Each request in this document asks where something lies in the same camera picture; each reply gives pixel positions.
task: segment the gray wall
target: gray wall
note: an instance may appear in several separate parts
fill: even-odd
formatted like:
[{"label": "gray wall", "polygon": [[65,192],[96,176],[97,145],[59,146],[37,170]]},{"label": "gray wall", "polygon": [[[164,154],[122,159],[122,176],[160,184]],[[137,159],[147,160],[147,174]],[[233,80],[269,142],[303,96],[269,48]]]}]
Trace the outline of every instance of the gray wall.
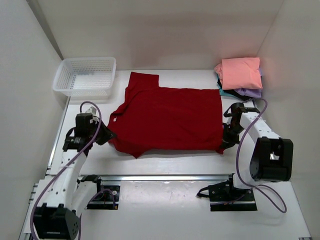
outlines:
[{"label": "gray wall", "polygon": [[118,70],[212,69],[255,56],[283,0],[38,0],[65,58]]},{"label": "gray wall", "polygon": [[294,144],[292,183],[311,235],[320,238],[320,1],[286,0],[258,56],[264,118]]},{"label": "gray wall", "polygon": [[0,238],[15,240],[65,98],[52,91],[61,60],[25,0],[0,0],[0,30]]}]

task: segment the basket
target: basket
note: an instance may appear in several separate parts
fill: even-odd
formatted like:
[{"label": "basket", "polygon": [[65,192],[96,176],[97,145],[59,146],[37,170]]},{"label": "basket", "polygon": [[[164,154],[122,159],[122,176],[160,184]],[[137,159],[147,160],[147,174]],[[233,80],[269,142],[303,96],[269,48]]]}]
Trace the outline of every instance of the basket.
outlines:
[{"label": "basket", "polygon": [[108,97],[115,73],[114,57],[66,58],[60,63],[52,88],[69,97]]}]

